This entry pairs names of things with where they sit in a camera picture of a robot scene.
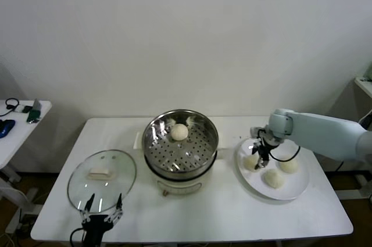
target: power cord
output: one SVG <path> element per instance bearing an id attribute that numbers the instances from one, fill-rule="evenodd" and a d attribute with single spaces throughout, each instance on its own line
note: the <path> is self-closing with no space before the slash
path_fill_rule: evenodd
<path id="1" fill-rule="evenodd" d="M 16 104 L 15 105 L 11 105 L 11 104 L 8 103 L 9 101 L 16 101 Z M 0 114 L 0 117 L 6 116 L 9 113 L 11 113 L 12 111 L 14 111 L 19 106 L 19 100 L 16 99 L 16 98 L 8 98 L 8 99 L 5 100 L 5 104 L 6 104 L 6 107 L 7 108 L 8 108 L 8 106 L 11 106 L 10 111 L 8 111 L 8 112 L 6 112 L 4 114 Z"/>
<path id="2" fill-rule="evenodd" d="M 30 237 L 31 229 L 36 222 L 36 217 L 27 218 L 26 220 L 21 220 L 21 219 L 22 219 L 22 209 L 20 209 L 19 211 L 19 223 L 21 223 L 22 226 L 20 227 L 20 229 L 17 229 L 16 232 L 14 233 L 15 240 L 16 240 L 18 247 L 22 247 L 19 241 L 20 239 L 27 239 Z M 32 247 L 38 247 L 43 243 L 45 242 L 38 242 Z"/>
<path id="3" fill-rule="evenodd" d="M 83 244 L 85 234 L 86 234 L 86 231 L 83 231 L 83 234 L 81 235 L 81 244 Z"/>
<path id="4" fill-rule="evenodd" d="M 37 198 L 33 199 L 33 203 L 36 203 L 36 201 L 38 201 L 39 199 L 49 195 L 50 192 L 46 192 L 44 194 L 41 194 L 40 196 L 38 196 Z"/>
<path id="5" fill-rule="evenodd" d="M 22 208 L 19 208 L 18 225 L 21 223 L 21 220 L 22 220 Z"/>
<path id="6" fill-rule="evenodd" d="M 75 246 L 74 246 L 74 242 L 72 241 L 72 236 L 74 235 L 75 232 L 77 232 L 77 231 L 81 231 L 81 230 L 83 230 L 83 229 L 84 229 L 84 228 L 77 228 L 77 229 L 73 230 L 73 232 L 70 234 L 70 245 L 71 245 L 71 247 L 75 247 Z"/>
<path id="7" fill-rule="evenodd" d="M 13 247 L 16 247 L 16 245 L 14 244 L 13 239 L 8 234 L 3 233 L 2 235 L 0 235 L 0 238 L 2 238 L 3 236 L 6 236 L 8 238 L 8 242 L 6 242 L 3 246 L 6 246 L 11 242 Z"/>
<path id="8" fill-rule="evenodd" d="M 369 111 L 369 112 L 367 112 L 367 114 L 366 115 L 364 115 L 361 119 L 359 119 L 359 121 L 358 121 L 358 123 L 360 124 L 368 115 L 370 115 L 372 113 L 372 109 Z"/>
<path id="9" fill-rule="evenodd" d="M 278 161 L 278 162 L 283 162 L 283 163 L 285 163 L 285 162 L 289 162 L 290 160 L 293 160 L 294 158 L 296 158 L 296 156 L 297 156 L 297 154 L 300 152 L 300 150 L 301 150 L 301 146 L 299 146 L 298 149 L 297 149 L 297 151 L 296 151 L 296 153 L 295 153 L 292 157 L 290 157 L 289 159 L 287 159 L 287 160 L 281 160 L 281 159 L 275 158 L 275 157 L 273 156 L 273 154 L 271 154 L 271 152 L 269 152 L 269 155 L 270 155 L 271 158 L 273 158 L 274 160 L 276 160 L 276 161 Z"/>
<path id="10" fill-rule="evenodd" d="M 338 170 L 342 167 L 343 164 L 344 164 L 344 161 L 342 161 L 341 164 L 339 164 L 339 166 L 337 167 L 337 169 L 335 170 L 335 172 L 338 172 Z"/>
<path id="11" fill-rule="evenodd" d="M 259 130 L 258 133 L 257 133 L 258 136 L 260 136 L 260 132 L 264 132 L 264 133 L 266 133 L 265 130 Z M 263 138 L 261 138 L 261 141 L 262 141 L 263 145 L 266 146 L 265 141 L 264 141 Z M 274 155 L 271 154 L 271 151 L 269 151 L 269 155 L 270 155 L 271 158 L 273 158 L 274 160 L 276 160 L 276 161 L 278 161 L 278 162 L 283 162 L 283 163 L 285 163 L 285 162 L 289 162 L 290 160 L 293 160 L 294 158 L 296 158 L 296 156 L 297 156 L 297 154 L 300 152 L 300 150 L 301 150 L 301 146 L 299 146 L 298 149 L 297 149 L 297 151 L 296 151 L 296 153 L 295 153 L 292 157 L 290 157 L 289 159 L 287 159 L 287 160 L 281 160 L 281 159 L 278 159 L 278 158 L 274 157 Z"/>

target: perforated steamer rack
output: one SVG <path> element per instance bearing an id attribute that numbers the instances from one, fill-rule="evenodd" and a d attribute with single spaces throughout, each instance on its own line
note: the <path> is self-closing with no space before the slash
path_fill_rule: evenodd
<path id="1" fill-rule="evenodd" d="M 188 127 L 188 136 L 175 141 L 175 124 Z M 217 156 L 219 136 L 214 124 L 192 110 L 177 109 L 154 118 L 142 136 L 142 149 L 149 168 L 170 181 L 189 181 L 206 173 Z"/>

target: white wall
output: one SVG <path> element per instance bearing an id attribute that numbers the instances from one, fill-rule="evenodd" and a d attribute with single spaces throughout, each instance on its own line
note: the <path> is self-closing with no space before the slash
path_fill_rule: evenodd
<path id="1" fill-rule="evenodd" d="M 53 102 L 13 162 L 58 171 L 94 116 L 327 113 L 372 60 L 371 2 L 0 0 L 12 95 Z"/>

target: floor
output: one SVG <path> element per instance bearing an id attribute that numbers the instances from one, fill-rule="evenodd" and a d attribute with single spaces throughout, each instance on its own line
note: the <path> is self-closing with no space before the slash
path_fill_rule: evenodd
<path id="1" fill-rule="evenodd" d="M 348 173 L 328 174 L 334 189 L 356 189 L 358 188 L 357 181 L 353 175 Z M 56 175 L 54 174 L 22 174 L 21 182 L 17 183 L 15 187 L 23 192 L 27 192 L 31 187 L 38 187 L 39 193 L 36 198 L 36 203 L 43 204 L 47 198 L 48 192 L 51 190 Z M 368 200 L 342 201 L 347 214 L 349 215 L 353 225 L 354 233 L 344 237 L 332 237 L 322 239 L 303 239 L 295 241 L 284 241 L 282 246 L 371 246 L 370 234 L 372 233 L 372 209 Z M 4 233 L 6 225 L 11 220 L 16 211 L 16 206 L 10 203 L 5 198 L 0 200 L 0 235 Z M 18 230 L 15 235 L 11 235 L 15 246 L 19 247 L 62 247 L 64 245 L 50 242 L 37 242 L 30 238 L 30 230 L 35 218 L 26 217 L 23 220 L 25 224 L 22 229 Z M 0 237 L 0 247 L 9 247 L 12 243 L 6 236 Z M 124 246 L 124 247 L 140 247 L 140 245 L 107 245 L 108 247 Z M 204 247 L 205 244 L 182 245 L 181 247 Z M 232 244 L 234 247 L 274 247 L 277 246 L 275 242 L 244 242 Z M 209 244 L 208 247 L 231 247 L 230 244 Z"/>

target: table leg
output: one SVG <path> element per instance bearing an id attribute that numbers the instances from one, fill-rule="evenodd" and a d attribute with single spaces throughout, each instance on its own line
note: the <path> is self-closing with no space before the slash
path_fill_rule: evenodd
<path id="1" fill-rule="evenodd" d="M 353 190 L 336 190 L 336 194 L 340 200 L 345 199 L 369 199 L 372 195 L 372 180 L 367 181 L 366 178 L 361 175 L 355 175 L 358 183 L 360 184 L 360 189 Z"/>
<path id="2" fill-rule="evenodd" d="M 10 184 L 0 178 L 1 194 L 19 207 L 17 209 L 17 212 L 14 214 L 13 218 L 9 222 L 7 228 L 5 229 L 5 232 L 7 234 L 13 234 L 16 231 L 19 220 L 22 220 L 24 215 L 39 215 L 42 205 L 35 205 L 32 203 L 32 200 L 35 198 L 37 191 L 37 188 L 31 188 L 25 197 L 20 192 L 17 192 L 17 190 L 14 189 Z"/>
<path id="3" fill-rule="evenodd" d="M 12 183 L 21 181 L 21 177 L 16 173 L 14 167 L 10 163 L 3 167 L 1 171 L 9 177 L 9 181 Z"/>

